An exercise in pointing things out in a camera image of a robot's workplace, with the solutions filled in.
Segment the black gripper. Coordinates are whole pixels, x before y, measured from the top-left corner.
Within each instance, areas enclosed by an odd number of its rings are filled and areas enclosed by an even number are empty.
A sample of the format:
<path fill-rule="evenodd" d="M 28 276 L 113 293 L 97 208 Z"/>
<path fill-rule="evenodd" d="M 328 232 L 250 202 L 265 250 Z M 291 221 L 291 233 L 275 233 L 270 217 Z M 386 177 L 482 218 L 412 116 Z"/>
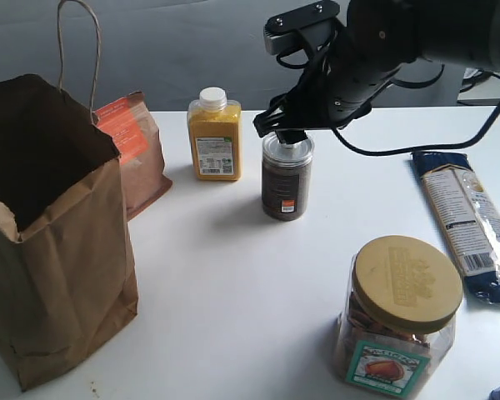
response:
<path fill-rule="evenodd" d="M 297 85 L 253 119 L 257 135 L 275 132 L 294 145 L 308 139 L 303 129 L 343 128 L 369 113 L 399 68 L 418 58 L 415 25 L 413 16 L 349 16 L 318 47 L 299 33 L 308 61 Z"/>

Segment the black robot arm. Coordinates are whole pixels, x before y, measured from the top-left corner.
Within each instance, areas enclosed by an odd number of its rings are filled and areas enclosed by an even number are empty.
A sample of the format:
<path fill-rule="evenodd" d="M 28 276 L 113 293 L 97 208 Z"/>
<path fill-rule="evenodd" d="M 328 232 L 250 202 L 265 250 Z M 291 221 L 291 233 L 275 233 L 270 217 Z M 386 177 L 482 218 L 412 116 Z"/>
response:
<path fill-rule="evenodd" d="M 420 58 L 500 73 L 500 1 L 334 1 L 270 17 L 267 51 L 304 51 L 301 76 L 254 119 L 260 137 L 296 143 L 306 131 L 345 128 L 367 115 L 399 69 Z"/>

